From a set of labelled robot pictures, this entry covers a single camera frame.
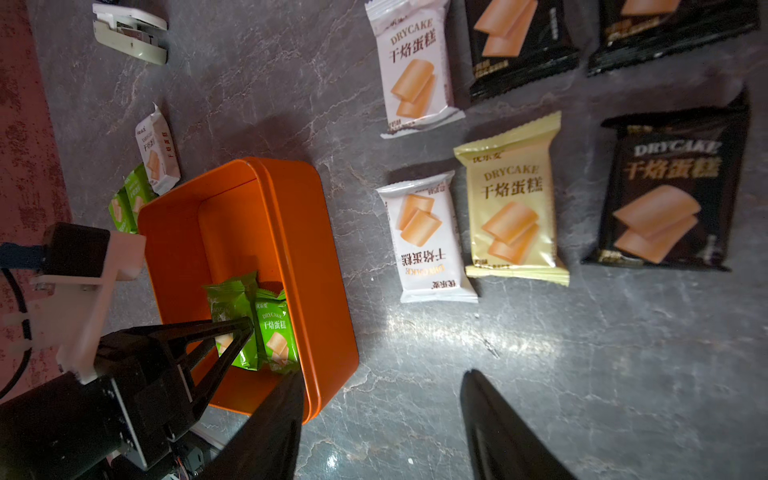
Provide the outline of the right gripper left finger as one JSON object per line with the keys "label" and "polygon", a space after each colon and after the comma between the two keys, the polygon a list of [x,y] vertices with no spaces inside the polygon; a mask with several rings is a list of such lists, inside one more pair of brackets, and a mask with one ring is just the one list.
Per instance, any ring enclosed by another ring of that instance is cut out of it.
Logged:
{"label": "right gripper left finger", "polygon": [[199,475],[201,479],[292,479],[301,437],[305,383],[282,377],[238,433]]}

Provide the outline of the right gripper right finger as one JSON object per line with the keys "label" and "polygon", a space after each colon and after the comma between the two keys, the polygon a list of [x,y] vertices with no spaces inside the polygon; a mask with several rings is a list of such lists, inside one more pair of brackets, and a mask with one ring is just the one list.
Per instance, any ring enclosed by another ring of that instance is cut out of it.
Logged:
{"label": "right gripper right finger", "polygon": [[482,372],[464,373],[460,404],[476,479],[575,479]]}

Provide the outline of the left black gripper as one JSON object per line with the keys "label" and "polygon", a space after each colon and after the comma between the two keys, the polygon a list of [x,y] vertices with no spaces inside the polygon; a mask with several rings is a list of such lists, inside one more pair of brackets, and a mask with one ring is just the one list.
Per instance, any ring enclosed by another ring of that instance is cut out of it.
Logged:
{"label": "left black gripper", "polygon": [[2,478],[77,479],[113,452],[128,477],[163,477],[252,335],[241,317],[102,337],[97,379],[64,374],[2,405]]}

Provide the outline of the hidden green cookie packet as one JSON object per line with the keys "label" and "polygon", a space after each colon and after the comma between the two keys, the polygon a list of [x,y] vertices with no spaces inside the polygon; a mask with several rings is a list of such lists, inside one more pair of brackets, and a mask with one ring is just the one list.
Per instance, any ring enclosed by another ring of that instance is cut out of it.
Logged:
{"label": "hidden green cookie packet", "polygon": [[125,188],[121,188],[111,199],[109,212],[117,231],[137,234],[138,228]]}

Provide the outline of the orange plastic storage tray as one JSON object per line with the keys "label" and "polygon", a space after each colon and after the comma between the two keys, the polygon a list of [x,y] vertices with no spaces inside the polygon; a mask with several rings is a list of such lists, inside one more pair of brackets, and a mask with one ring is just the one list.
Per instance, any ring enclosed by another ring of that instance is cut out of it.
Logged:
{"label": "orange plastic storage tray", "polygon": [[300,161],[230,161],[144,205],[138,230],[161,320],[206,320],[205,287],[256,273],[279,287],[314,419],[351,378],[359,354],[322,182]]}

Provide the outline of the yellow cookie packet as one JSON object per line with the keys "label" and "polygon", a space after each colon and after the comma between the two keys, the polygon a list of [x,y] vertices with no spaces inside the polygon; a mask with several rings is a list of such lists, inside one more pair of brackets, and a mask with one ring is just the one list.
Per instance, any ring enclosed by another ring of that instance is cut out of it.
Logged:
{"label": "yellow cookie packet", "polygon": [[550,158],[561,119],[556,111],[454,149],[466,169],[471,243],[467,276],[570,283],[558,258]]}

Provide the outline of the white red cookie packet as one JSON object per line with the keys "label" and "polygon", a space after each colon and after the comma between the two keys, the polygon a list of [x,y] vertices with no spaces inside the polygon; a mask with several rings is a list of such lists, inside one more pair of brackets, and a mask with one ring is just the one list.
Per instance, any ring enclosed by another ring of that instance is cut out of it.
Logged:
{"label": "white red cookie packet", "polygon": [[157,104],[136,125],[135,139],[152,190],[160,196],[168,193],[180,181],[181,172],[169,125]]}

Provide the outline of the white cookie packet front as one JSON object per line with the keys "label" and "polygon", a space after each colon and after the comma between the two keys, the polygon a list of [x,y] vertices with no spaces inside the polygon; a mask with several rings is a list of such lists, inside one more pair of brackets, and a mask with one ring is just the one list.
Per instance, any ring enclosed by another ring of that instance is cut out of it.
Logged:
{"label": "white cookie packet front", "polygon": [[404,304],[479,300],[465,273],[450,191],[453,178],[448,171],[377,189],[386,208]]}

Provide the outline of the black cookie packet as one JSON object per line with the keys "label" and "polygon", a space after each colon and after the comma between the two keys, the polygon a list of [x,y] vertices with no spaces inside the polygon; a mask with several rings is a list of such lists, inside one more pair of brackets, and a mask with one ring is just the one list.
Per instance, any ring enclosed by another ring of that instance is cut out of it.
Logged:
{"label": "black cookie packet", "polygon": [[479,102],[579,66],[562,0],[465,2],[474,82]]}
{"label": "black cookie packet", "polygon": [[757,1],[614,1],[599,3],[600,43],[587,75],[640,65],[756,31]]}
{"label": "black cookie packet", "polygon": [[597,243],[584,263],[725,270],[750,118],[743,88],[724,106],[603,121],[616,142]]}

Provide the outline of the white pink cookie packet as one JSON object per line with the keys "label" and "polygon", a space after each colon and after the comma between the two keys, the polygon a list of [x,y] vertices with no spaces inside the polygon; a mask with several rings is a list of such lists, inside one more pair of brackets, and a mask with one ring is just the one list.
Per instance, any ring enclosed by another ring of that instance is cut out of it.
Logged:
{"label": "white pink cookie packet", "polygon": [[387,115],[384,139],[461,120],[455,105],[446,40],[445,0],[365,3],[376,38]]}

